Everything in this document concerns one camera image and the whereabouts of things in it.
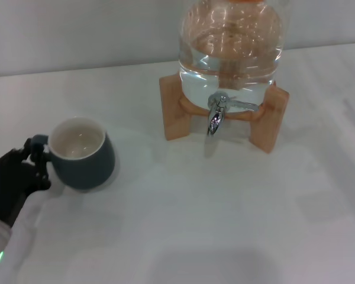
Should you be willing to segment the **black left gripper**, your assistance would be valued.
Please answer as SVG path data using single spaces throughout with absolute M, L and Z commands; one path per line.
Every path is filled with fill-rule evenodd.
M 12 227 L 26 199 L 34 192 L 51 187 L 49 161 L 44 147 L 32 149 L 31 138 L 21 150 L 11 150 L 0 158 L 0 221 Z

